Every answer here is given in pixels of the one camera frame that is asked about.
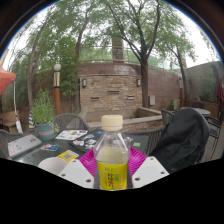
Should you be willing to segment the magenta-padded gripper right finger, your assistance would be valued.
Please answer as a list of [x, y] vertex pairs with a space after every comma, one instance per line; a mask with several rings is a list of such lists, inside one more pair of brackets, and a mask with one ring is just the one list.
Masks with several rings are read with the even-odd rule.
[[130, 149], [128, 189], [143, 187], [168, 175], [167, 170], [154, 156], [147, 157], [134, 147]]

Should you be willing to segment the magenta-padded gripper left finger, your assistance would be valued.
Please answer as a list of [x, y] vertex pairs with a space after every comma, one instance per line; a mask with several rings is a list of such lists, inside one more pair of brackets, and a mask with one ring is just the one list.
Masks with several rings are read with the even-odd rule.
[[92, 150], [85, 153], [80, 159], [77, 154], [66, 151], [59, 155], [66, 162], [66, 166], [59, 176], [84, 188], [98, 189], [99, 176]]

